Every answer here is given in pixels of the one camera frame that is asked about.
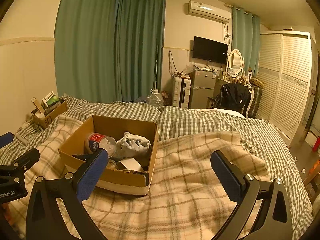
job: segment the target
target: open cardboard box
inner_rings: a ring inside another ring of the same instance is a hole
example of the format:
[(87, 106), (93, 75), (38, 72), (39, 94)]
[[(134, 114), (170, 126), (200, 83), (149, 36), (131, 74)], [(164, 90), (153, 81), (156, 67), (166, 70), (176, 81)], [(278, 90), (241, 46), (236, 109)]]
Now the open cardboard box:
[(67, 101), (64, 99), (60, 99), (60, 102), (61, 105), (54, 109), (50, 114), (48, 114), (44, 118), (40, 119), (36, 116), (36, 113), (38, 112), (37, 109), (31, 112), (33, 122), (36, 124), (37, 129), (39, 131), (41, 131), (41, 128), (42, 130), (46, 129), (59, 114), (63, 114), (65, 111), (68, 110)]
[(124, 132), (129, 132), (143, 136), (150, 141), (152, 149), (148, 167), (144, 168), (144, 171), (121, 171), (106, 168), (97, 183), (98, 187), (118, 193), (130, 195), (148, 194), (157, 154), (157, 123), (98, 115), (89, 117), (59, 148), (60, 157), (69, 172), (75, 172), (84, 163), (84, 161), (72, 155), (88, 153), (84, 142), (88, 134), (93, 132), (111, 136), (116, 141), (123, 137)]

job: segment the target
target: wardrobe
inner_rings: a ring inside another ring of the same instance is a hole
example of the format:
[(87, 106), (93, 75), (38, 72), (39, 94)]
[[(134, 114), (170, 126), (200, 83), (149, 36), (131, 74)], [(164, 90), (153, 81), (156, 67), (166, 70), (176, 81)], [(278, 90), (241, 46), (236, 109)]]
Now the wardrobe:
[(257, 117), (269, 121), (288, 146), (298, 129), (303, 129), (314, 66), (317, 66), (315, 55), (316, 44), (310, 33), (272, 31), (261, 34), (257, 78), (264, 82), (264, 87)]

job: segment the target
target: green curtain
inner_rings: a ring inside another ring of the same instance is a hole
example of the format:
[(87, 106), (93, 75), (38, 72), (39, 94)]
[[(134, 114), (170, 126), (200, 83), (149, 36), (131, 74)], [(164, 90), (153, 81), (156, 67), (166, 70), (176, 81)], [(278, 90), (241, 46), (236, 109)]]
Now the green curtain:
[(54, 33), (59, 95), (104, 103), (116, 99), (115, 12), (116, 0), (61, 0)]
[(115, 33), (118, 100), (145, 97), (155, 78), (160, 87), (164, 9), (165, 0), (119, 0)]
[(260, 18), (246, 14), (243, 9), (232, 8), (232, 49), (238, 49), (244, 57), (244, 70), (252, 69), (253, 75), (258, 73), (260, 51)]

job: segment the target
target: black flat screen monitor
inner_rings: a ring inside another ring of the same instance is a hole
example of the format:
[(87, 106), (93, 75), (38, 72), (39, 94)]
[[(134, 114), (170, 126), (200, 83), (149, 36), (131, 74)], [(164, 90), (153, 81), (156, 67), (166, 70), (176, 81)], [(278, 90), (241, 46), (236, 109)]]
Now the black flat screen monitor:
[(205, 38), (195, 37), (193, 43), (193, 58), (227, 63), (228, 44)]

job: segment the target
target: white paper roll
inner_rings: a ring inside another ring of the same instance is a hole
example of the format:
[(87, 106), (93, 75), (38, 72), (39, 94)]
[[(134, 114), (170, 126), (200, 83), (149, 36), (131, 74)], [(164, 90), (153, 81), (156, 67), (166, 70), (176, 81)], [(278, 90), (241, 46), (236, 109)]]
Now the white paper roll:
[(134, 158), (125, 158), (117, 162), (119, 170), (143, 171), (141, 165)]

